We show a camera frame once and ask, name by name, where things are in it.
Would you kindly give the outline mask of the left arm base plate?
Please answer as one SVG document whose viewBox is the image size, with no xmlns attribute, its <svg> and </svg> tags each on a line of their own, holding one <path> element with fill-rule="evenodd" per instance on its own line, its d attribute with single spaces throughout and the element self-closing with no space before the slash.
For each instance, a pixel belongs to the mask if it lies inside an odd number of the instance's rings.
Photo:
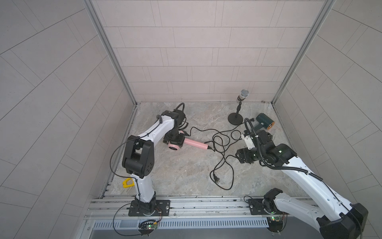
<svg viewBox="0 0 382 239">
<path fill-rule="evenodd" d="M 138 199 L 134 199 L 129 207 L 129 217 L 156 217 L 156 216 L 169 216 L 170 200 L 156 200 L 153 199 L 149 203 L 144 203 Z"/>
</svg>

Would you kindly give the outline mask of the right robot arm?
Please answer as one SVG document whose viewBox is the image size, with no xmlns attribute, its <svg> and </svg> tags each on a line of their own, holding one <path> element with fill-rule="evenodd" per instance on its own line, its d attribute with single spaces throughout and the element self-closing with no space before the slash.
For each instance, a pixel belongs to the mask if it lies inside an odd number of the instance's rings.
<svg viewBox="0 0 382 239">
<path fill-rule="evenodd" d="M 240 163 L 259 164 L 281 171 L 296 182 L 315 202 L 315 206 L 295 199 L 274 188 L 264 195 L 262 203 L 249 200 L 250 207 L 273 215 L 283 212 L 307 223 L 325 239 L 359 239 L 363 236 L 368 210 L 360 203 L 351 203 L 329 187 L 286 144 L 276 146 L 270 133 L 245 130 L 241 138 L 246 147 L 236 157 Z"/>
</svg>

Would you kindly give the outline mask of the pink hair dryer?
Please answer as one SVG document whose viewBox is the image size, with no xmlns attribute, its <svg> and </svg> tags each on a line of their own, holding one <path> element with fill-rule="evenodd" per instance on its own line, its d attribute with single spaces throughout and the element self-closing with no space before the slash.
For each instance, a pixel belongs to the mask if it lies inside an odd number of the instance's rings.
<svg viewBox="0 0 382 239">
<path fill-rule="evenodd" d="M 190 146 L 197 147 L 197 148 L 204 149 L 204 150 L 211 149 L 211 147 L 209 145 L 205 144 L 205 143 L 201 143 L 201 142 L 198 142 L 198 141 L 195 141 L 195 140 L 192 140 L 192 139 L 188 139 L 188 138 L 184 139 L 183 144 L 190 145 Z M 176 145 L 176 144 L 168 143 L 168 148 L 170 148 L 172 150 L 179 150 L 182 147 L 183 147 L 182 145 L 179 146 L 179 145 Z"/>
</svg>

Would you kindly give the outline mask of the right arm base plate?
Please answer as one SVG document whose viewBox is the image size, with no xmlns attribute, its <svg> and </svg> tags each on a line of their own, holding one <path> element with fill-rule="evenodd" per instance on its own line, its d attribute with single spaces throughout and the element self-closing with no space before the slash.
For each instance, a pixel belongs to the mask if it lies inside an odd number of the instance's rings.
<svg viewBox="0 0 382 239">
<path fill-rule="evenodd" d="M 245 200 L 249 206 L 251 215 L 283 215 L 285 212 L 279 211 L 272 200 L 254 199 Z"/>
</svg>

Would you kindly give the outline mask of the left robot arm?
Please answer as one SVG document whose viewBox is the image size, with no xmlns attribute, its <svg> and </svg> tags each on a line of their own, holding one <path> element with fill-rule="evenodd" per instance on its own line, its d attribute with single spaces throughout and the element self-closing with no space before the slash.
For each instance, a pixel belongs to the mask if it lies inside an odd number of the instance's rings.
<svg viewBox="0 0 382 239">
<path fill-rule="evenodd" d="M 155 163 L 155 146 L 163 139 L 170 149 L 180 149 L 185 140 L 180 126 L 185 118 L 185 113 L 179 109 L 164 111 L 148 130 L 138 136 L 129 136 L 126 142 L 121 165 L 134 180 L 133 208 L 144 215 L 152 215 L 156 210 L 156 192 L 150 176 Z"/>
</svg>

